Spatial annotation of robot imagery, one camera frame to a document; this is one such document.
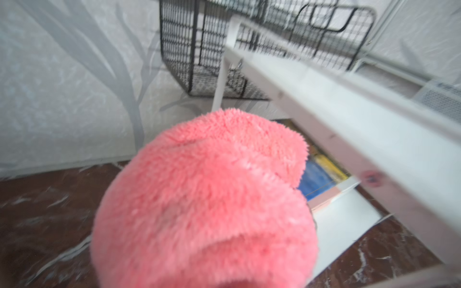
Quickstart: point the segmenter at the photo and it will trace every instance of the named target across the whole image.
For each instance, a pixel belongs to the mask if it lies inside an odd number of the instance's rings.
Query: white wallpaper
[[[151,0],[0,1],[0,172],[133,155],[210,111],[162,66],[158,28]]]
[[[461,83],[461,1],[408,0],[373,53]]]

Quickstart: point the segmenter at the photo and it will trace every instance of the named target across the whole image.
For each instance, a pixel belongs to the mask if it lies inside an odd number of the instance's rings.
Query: brown marble floor
[[[91,227],[105,189],[125,164],[0,182],[0,260],[16,287],[98,287],[89,260]],[[308,287],[362,287],[438,263],[390,217],[371,228]]]

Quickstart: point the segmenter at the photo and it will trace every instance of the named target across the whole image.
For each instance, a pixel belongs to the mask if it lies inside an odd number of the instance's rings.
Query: white metal frame
[[[225,42],[225,52],[219,72],[212,111],[216,111],[221,107],[229,68],[231,65],[239,67],[242,74],[265,92],[274,101],[275,105],[287,112],[293,118],[294,122],[308,131],[313,139],[326,151],[334,155],[349,172],[354,175],[362,175],[366,171],[378,171],[382,173],[382,185],[380,187],[367,187],[367,191],[389,212],[393,213],[402,224],[410,229],[436,256],[449,265],[446,267],[432,267],[425,272],[425,275],[430,275],[430,279],[434,280],[434,282],[431,282],[431,285],[439,283],[439,280],[440,282],[444,282],[447,281],[447,278],[451,280],[453,277],[459,276],[459,272],[461,271],[459,268],[461,267],[461,236],[451,226],[442,221],[439,216],[436,216],[432,210],[414,198],[411,193],[402,187],[398,180],[387,176],[388,174],[392,174],[392,171],[380,169],[369,159],[370,155],[366,156],[363,154],[363,151],[358,151],[354,143],[350,143],[342,137],[336,137],[335,131],[320,120],[317,117],[318,115],[315,115],[315,111],[310,111],[300,105],[290,94],[293,91],[290,87],[274,83],[273,80],[266,77],[264,71],[259,70],[252,63],[251,59],[247,61],[241,51],[234,48],[239,27],[242,24],[263,33],[264,36],[275,41],[290,53],[298,55],[301,58],[303,57],[296,50],[292,49],[286,40],[246,19],[234,16],[230,22]],[[422,113],[421,109],[402,100],[386,99],[371,93],[361,87],[359,83],[354,82],[352,78],[338,77],[333,71],[323,69],[310,61],[304,61],[303,64],[311,69],[312,73],[318,73],[324,77],[334,79],[340,85],[367,98],[367,100],[374,101],[388,110],[403,115],[422,127],[437,131],[441,137],[461,146],[460,127],[447,119],[430,111],[423,111],[424,113]],[[419,275],[409,275],[408,277],[415,281]],[[408,282],[408,279],[405,281],[401,279],[400,281],[395,280],[378,287],[407,287],[409,283],[415,284],[416,282]]]

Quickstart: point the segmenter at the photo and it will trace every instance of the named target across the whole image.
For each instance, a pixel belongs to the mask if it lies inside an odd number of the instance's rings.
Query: black wire basket
[[[341,6],[337,0],[160,0],[162,59],[190,96],[213,97],[233,14],[269,28],[314,62],[345,71],[352,67],[375,22],[373,9]],[[257,34],[242,35],[240,47],[271,49]],[[235,67],[229,72],[224,97],[267,99]]]

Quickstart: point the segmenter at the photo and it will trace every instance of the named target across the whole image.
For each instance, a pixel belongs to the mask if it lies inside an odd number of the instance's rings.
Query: pink fluffy object
[[[302,136],[236,109],[161,133],[98,209],[102,288],[300,288],[318,248]]]

